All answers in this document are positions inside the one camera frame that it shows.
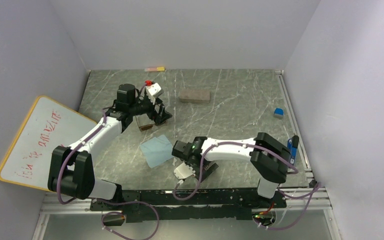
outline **brick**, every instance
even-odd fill
[[[179,93],[182,103],[208,104],[210,102],[210,91],[204,89],[182,89]]]

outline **blue block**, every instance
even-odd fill
[[[279,119],[283,118],[284,117],[284,110],[282,108],[277,107],[274,110],[274,117],[279,118]]]
[[[173,145],[165,135],[154,137],[140,145],[140,150],[142,150],[150,168],[173,158],[172,149]]]

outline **cable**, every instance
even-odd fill
[[[272,226],[276,222],[276,215],[273,215],[273,213],[271,212],[271,216],[253,216],[252,220],[258,225],[258,228],[260,228],[261,226],[267,228],[268,226]]]
[[[143,86],[140,88],[140,91],[136,88],[136,93],[137,93],[137,96],[136,96],[136,99],[134,100],[135,102],[138,101],[139,97],[142,95],[142,91],[144,90],[144,88],[147,86],[147,82],[145,82],[143,84]]]
[[[317,184],[314,189],[319,189],[319,184]],[[313,197],[313,193],[311,193],[308,197],[308,201],[307,203],[305,204],[305,207],[304,209],[302,210],[301,214],[295,219],[295,221],[293,221],[291,224],[287,225],[287,226],[282,226],[282,227],[267,227],[268,230],[275,230],[275,231],[279,231],[279,230],[286,230],[286,229],[289,229],[289,228],[292,228],[293,226],[295,226],[295,224],[297,224],[300,219],[304,216],[304,213],[306,213],[307,211],[307,208],[309,207],[309,204],[310,204],[310,201],[311,201],[311,198]]]
[[[100,124],[98,126],[98,128],[93,131],[89,136],[87,136],[81,143],[79,143],[77,146],[75,146],[75,148],[73,148],[71,150],[71,152],[67,155],[67,157],[65,158],[64,162],[62,163],[61,165],[61,169],[59,170],[59,174],[58,174],[58,179],[56,181],[56,197],[58,198],[58,202],[62,205],[66,205],[66,204],[69,204],[71,203],[73,200],[75,200],[76,198],[75,197],[72,197],[70,198],[68,201],[64,201],[63,198],[61,197],[61,180],[63,179],[63,174],[64,174],[64,170],[66,169],[67,167],[67,164],[70,160],[70,158],[73,156],[73,154],[75,152],[77,152],[84,144],[86,144],[87,142],[89,142],[90,139],[92,139],[97,133],[99,133],[101,131],[101,129],[104,128],[104,125],[107,123],[107,116],[105,115],[105,110],[106,109],[110,109],[112,108],[113,106],[108,106],[108,107],[104,107],[102,108],[102,115],[103,115],[103,120],[102,120],[102,124]]]
[[[280,194],[282,194],[283,196],[287,197],[287,198],[290,198],[290,199],[303,199],[307,196],[310,196],[312,195],[313,193],[317,192],[317,190],[320,188],[320,187],[317,187],[314,186],[314,188],[309,192],[309,193],[306,193],[304,195],[301,195],[301,196],[293,196],[293,195],[288,195],[286,193],[284,193],[279,187],[277,188],[277,190],[279,191]]]
[[[295,191],[293,191],[292,193],[292,196],[297,192],[298,188],[295,189]],[[282,220],[284,219],[285,215],[286,215],[286,212],[288,211],[288,208],[286,207],[285,210],[283,211],[283,214],[282,214],[282,217],[280,218],[279,221],[276,221],[275,224],[273,224],[273,226],[278,226],[281,224]]]
[[[262,211],[260,212],[259,214],[260,215],[264,215],[264,214],[267,214],[268,212],[270,212],[270,210],[272,210],[272,208],[275,206],[275,202],[273,201],[270,205],[270,207],[266,210],[266,211]]]
[[[141,93],[142,93],[143,89],[145,88],[145,86],[146,86],[146,83],[140,89],[140,92],[138,94],[138,98],[141,95]],[[62,163],[61,169],[59,170],[58,179],[56,181],[56,196],[57,196],[58,202],[60,204],[66,205],[66,204],[69,204],[73,200],[76,199],[76,197],[72,197],[68,201],[64,201],[63,198],[61,197],[61,181],[63,179],[64,170],[66,169],[67,164],[68,164],[70,158],[73,156],[73,154],[75,152],[77,152],[82,146],[84,146],[87,142],[89,142],[89,140],[91,140],[96,134],[98,134],[104,128],[104,125],[107,123],[107,115],[105,114],[105,110],[110,109],[113,106],[114,105],[102,108],[102,124],[100,124],[98,126],[98,128],[95,131],[93,131],[89,136],[87,136],[81,143],[79,143],[76,147],[74,147],[71,150],[71,152],[67,155],[67,157],[65,158],[64,162]],[[155,227],[154,232],[149,237],[144,238],[142,240],[149,240],[150,238],[152,238],[155,235],[155,233],[158,230],[158,227],[160,225],[160,216],[158,215],[157,210],[152,205],[150,205],[149,203],[146,203],[146,202],[143,202],[143,201],[128,201],[128,202],[115,203],[115,202],[107,201],[107,200],[102,199],[102,198],[93,198],[93,199],[99,200],[99,201],[101,201],[103,203],[106,203],[106,204],[109,204],[109,205],[113,205],[113,206],[121,206],[121,205],[128,205],[128,204],[143,204],[143,205],[146,205],[146,206],[150,207],[152,209],[152,211],[155,213],[155,216],[156,216],[156,227]],[[117,235],[117,236],[119,236],[121,238],[124,238],[126,240],[134,240],[134,239],[128,238],[126,236],[123,236],[120,233],[118,233],[116,231],[113,231],[112,229],[110,229],[109,227],[104,225],[104,217],[107,216],[107,215],[110,215],[110,214],[122,215],[121,212],[118,213],[118,212],[114,212],[114,211],[105,214],[102,217],[102,219],[101,219],[101,223],[102,223],[103,229],[106,229],[107,231],[109,231],[109,232],[111,232],[111,233],[113,233],[113,234],[115,234],[115,235]]]
[[[191,199],[197,192],[198,192],[198,189],[200,188],[200,185],[201,185],[201,181],[203,179],[203,175],[201,174],[203,172],[203,167],[204,167],[204,159],[205,159],[205,156],[207,155],[207,153],[215,148],[215,147],[218,147],[220,145],[237,145],[237,146],[243,146],[244,144],[243,143],[240,143],[240,142],[235,142],[235,141],[222,141],[222,142],[219,142],[218,144],[213,144],[211,145],[209,148],[207,148],[204,153],[202,154],[202,157],[201,157],[201,162],[199,164],[199,179],[198,179],[198,182],[196,183],[196,186],[195,186],[195,189],[193,190],[193,192],[187,196],[187,197],[178,197],[176,195],[176,191],[178,189],[178,187],[180,186],[180,183],[178,182],[176,184],[176,186],[174,187],[173,189],[173,197],[179,201],[186,201],[188,199]],[[278,154],[276,154],[275,152],[273,152],[272,150],[270,149],[267,149],[265,147],[262,147],[262,146],[258,146],[258,145],[252,145],[252,144],[245,144],[246,147],[250,147],[250,148],[255,148],[255,149],[259,149],[261,151],[264,151],[264,152],[267,152],[268,154],[274,156],[276,159],[280,160],[282,163],[284,163],[285,165],[287,165],[289,168],[291,168],[292,170],[294,170],[294,172],[292,172],[291,174],[297,174],[298,173],[298,169],[290,164],[288,161],[286,161],[285,159],[283,159],[281,156],[279,156]]]
[[[107,201],[105,199],[102,199],[102,198],[95,198],[96,200],[100,201],[100,202],[103,202],[103,203],[106,203],[106,204],[110,204],[110,205],[113,205],[113,206],[121,206],[121,205],[127,205],[127,204],[143,204],[143,205],[146,205],[148,207],[150,207],[152,209],[152,211],[155,213],[155,216],[156,216],[156,227],[155,227],[155,230],[153,231],[153,233],[151,235],[149,235],[148,237],[144,238],[144,239],[141,239],[141,240],[149,240],[151,239],[156,233],[157,233],[157,230],[158,230],[158,227],[160,226],[160,216],[158,215],[158,212],[157,210],[155,209],[155,207],[153,207],[151,204],[149,203],[146,203],[144,201],[127,201],[127,202],[120,202],[120,203],[113,203],[113,202],[110,202],[110,201]],[[120,216],[124,216],[121,212],[117,212],[117,211],[111,211],[111,212],[108,212],[106,213],[105,215],[102,216],[101,218],[101,224],[102,224],[102,229],[105,229],[107,230],[108,232],[110,233],[113,233],[123,239],[126,239],[126,240],[134,240],[132,238],[129,238],[129,237],[126,237],[120,233],[118,233],[117,231],[114,231],[112,230],[111,228],[105,226],[104,224],[104,218],[108,215],[120,215]]]

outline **black metal base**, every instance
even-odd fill
[[[179,197],[188,196],[192,190],[176,191]],[[256,188],[217,188],[200,189],[186,201],[176,200],[172,190],[124,190],[125,202],[142,201],[157,208],[161,220],[187,220],[236,218],[237,220],[251,220],[252,209],[269,208],[274,202],[274,208],[286,208],[286,201],[282,195],[275,192],[273,198],[259,196]],[[222,205],[217,207],[198,207],[193,205]],[[92,202],[91,211],[120,211],[128,216],[128,223],[155,220],[154,212],[142,204],[128,204],[122,206],[108,206],[102,202]]]

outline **light blue cloth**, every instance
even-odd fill
[[[140,150],[142,150],[150,168],[154,168],[173,158],[172,149],[173,145],[165,135],[153,137],[140,145]]]

